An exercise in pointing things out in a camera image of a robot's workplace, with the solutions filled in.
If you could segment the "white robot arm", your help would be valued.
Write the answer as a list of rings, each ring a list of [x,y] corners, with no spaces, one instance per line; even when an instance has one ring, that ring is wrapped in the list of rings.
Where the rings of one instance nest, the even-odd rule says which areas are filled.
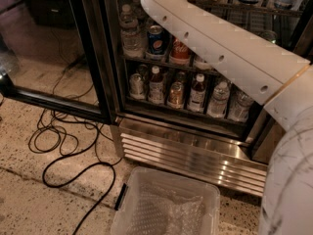
[[[258,235],[313,235],[313,67],[188,0],[141,0],[146,13],[286,131],[266,176]]]

